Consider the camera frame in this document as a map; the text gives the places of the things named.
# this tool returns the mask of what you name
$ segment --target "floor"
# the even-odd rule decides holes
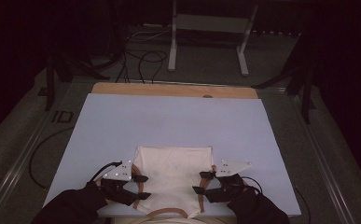
[[[296,38],[284,35],[251,35],[245,51],[251,75],[241,77],[235,44],[230,41],[216,43],[208,39],[198,45],[180,39],[174,72],[167,71],[167,59],[160,67],[160,63],[140,63],[132,56],[140,58],[146,53],[137,50],[168,54],[169,36],[131,41],[126,54],[128,79],[121,76],[119,81],[141,82],[140,70],[145,82],[249,87],[278,75],[296,42]],[[155,53],[145,59],[160,60]],[[121,68],[122,64],[117,63],[101,74],[114,81]],[[46,98],[37,95],[45,86],[43,70],[35,86],[0,126],[0,223],[30,222],[45,200],[71,136],[67,129],[76,124],[86,95],[98,81],[74,72],[71,83],[57,80],[56,103],[46,112]],[[315,109],[310,111],[311,124],[306,124],[299,114],[299,98],[284,92],[287,82],[283,80],[257,93],[266,107],[301,208],[302,215],[291,217],[291,223],[361,223],[361,172],[340,130],[317,88],[312,90]],[[68,123],[57,122],[53,119],[55,111],[72,112],[74,116]],[[42,188],[32,181],[32,176]]]

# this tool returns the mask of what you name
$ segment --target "garment sleeve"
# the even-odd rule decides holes
[[[244,191],[227,207],[237,217],[238,224],[289,224],[286,213],[280,210],[263,194],[256,194],[253,189]]]
[[[104,195],[95,183],[84,189],[69,189],[46,204],[32,224],[90,224],[98,218],[97,210],[106,205]]]

